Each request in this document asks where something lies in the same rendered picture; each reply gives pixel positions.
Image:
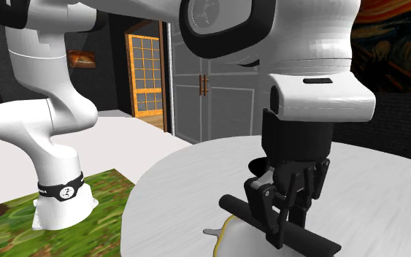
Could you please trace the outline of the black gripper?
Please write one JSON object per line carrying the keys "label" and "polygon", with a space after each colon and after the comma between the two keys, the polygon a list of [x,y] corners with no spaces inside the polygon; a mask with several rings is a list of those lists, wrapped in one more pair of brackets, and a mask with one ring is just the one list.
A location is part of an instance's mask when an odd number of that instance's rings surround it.
{"label": "black gripper", "polygon": [[[263,109],[261,146],[266,156],[261,163],[248,164],[256,177],[248,179],[244,188],[251,215],[277,249],[283,247],[288,213],[289,222],[304,228],[312,200],[320,197],[333,130],[333,123],[280,120],[273,111]],[[286,172],[280,166],[270,174],[270,168],[290,161],[311,162],[303,168],[299,190],[298,172]]]}

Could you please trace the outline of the black cylindrical rod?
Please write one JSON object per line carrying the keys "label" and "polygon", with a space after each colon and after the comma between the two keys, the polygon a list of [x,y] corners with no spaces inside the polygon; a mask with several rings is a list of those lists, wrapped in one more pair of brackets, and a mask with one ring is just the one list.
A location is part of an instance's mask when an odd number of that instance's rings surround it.
{"label": "black cylindrical rod", "polygon": [[271,249],[280,250],[286,246],[304,257],[334,257],[342,249],[341,245],[286,220],[279,226],[278,213],[274,210],[269,213],[269,218],[275,221],[273,229],[270,229],[268,225],[264,225],[254,217],[247,202],[234,196],[228,194],[222,196],[219,206],[261,232],[263,242],[272,244]]}

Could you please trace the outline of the white rounded object yellow rim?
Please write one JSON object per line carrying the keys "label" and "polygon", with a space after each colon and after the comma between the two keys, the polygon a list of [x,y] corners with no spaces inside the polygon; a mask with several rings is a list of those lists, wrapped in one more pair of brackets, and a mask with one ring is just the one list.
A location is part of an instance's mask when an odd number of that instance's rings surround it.
{"label": "white rounded object yellow rim", "polygon": [[263,232],[234,215],[220,229],[204,229],[203,233],[218,238],[213,257],[305,257],[287,245],[273,247]]}

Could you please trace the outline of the grey double-door wardrobe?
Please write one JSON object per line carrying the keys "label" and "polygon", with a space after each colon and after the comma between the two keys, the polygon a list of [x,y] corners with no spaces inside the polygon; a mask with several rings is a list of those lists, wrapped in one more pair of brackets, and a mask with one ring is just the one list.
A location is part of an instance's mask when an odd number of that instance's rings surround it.
{"label": "grey double-door wardrobe", "polygon": [[258,68],[194,55],[171,24],[172,128],[191,144],[253,133]]}

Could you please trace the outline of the orange lattice door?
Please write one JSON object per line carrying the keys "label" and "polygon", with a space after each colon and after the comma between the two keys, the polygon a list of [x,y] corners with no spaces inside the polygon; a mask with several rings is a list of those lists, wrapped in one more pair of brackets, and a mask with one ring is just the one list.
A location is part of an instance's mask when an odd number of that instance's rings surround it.
{"label": "orange lattice door", "polygon": [[143,20],[125,41],[131,115],[167,131],[162,23]]}

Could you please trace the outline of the green patterned robot stand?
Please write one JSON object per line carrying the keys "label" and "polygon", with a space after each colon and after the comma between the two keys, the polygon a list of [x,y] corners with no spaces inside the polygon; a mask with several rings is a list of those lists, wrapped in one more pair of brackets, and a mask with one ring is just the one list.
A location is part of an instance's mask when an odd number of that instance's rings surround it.
{"label": "green patterned robot stand", "polygon": [[122,214],[134,184],[115,169],[85,181],[99,204],[67,229],[31,229],[37,193],[0,204],[0,257],[120,257]]}

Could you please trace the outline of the large orange dark wall painting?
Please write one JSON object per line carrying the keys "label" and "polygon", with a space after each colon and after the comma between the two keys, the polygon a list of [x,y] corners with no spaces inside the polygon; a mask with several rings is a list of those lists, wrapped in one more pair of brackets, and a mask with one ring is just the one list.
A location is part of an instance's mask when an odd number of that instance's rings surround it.
{"label": "large orange dark wall painting", "polygon": [[411,93],[411,0],[361,0],[351,71],[368,89]]}

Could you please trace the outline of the small orange wall picture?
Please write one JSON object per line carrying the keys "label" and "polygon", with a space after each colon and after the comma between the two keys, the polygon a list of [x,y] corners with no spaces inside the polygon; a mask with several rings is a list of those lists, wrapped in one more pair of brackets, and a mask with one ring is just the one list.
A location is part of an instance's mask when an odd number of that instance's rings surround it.
{"label": "small orange wall picture", "polygon": [[68,50],[66,53],[68,65],[76,69],[95,69],[96,57],[93,51]]}

